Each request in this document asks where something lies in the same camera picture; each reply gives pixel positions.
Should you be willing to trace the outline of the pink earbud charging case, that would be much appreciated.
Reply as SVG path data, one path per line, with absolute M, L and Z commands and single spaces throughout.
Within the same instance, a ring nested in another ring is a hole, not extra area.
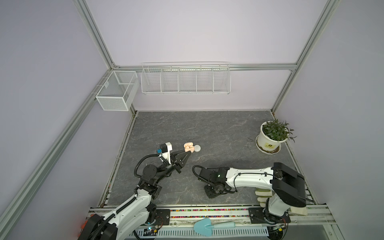
M 185 143 L 184 144 L 184 150 L 185 150 L 185 152 L 193 153 L 195 151 L 195 146 L 192 142 Z

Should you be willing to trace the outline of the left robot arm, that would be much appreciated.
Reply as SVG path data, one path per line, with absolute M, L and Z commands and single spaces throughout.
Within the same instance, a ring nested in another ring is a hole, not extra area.
M 134 189 L 134 194 L 120 206 L 102 216 L 94 214 L 85 223 L 79 240 L 124 240 L 139 226 L 145 223 L 153 223 L 156 218 L 157 206 L 152 200 L 157 198 L 162 187 L 159 182 L 169 177 L 173 171 L 181 172 L 193 153 L 189 151 L 177 151 L 170 154 L 170 162 L 165 160 L 161 153 L 144 156 L 134 169 L 135 177 L 140 181 Z M 137 170 L 141 163 L 148 158 L 160 158 L 163 164 L 159 167 L 147 165 L 143 173 L 139 175 Z

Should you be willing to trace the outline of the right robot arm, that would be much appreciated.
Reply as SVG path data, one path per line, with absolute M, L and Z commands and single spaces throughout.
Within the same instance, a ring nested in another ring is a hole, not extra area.
M 283 219 L 292 207 L 307 206 L 304 176 L 283 163 L 258 170 L 195 165 L 192 171 L 198 180 L 206 183 L 204 189 L 210 199 L 235 194 L 243 187 L 257 189 L 258 196 L 266 191 L 267 200 L 262 207 L 264 219 L 270 223 Z

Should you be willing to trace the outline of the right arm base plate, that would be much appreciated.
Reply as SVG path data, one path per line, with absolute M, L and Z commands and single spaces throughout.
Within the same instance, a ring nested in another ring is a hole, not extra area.
M 285 212 L 282 216 L 276 216 L 271 214 L 266 208 L 256 207 L 249 208 L 249 216 L 252 224 L 289 224 L 291 219 L 288 212 Z

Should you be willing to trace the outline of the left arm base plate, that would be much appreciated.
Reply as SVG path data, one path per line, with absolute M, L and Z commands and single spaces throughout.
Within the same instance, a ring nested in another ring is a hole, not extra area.
M 168 226 L 171 220 L 170 209 L 156 209 L 151 211 L 145 225 Z

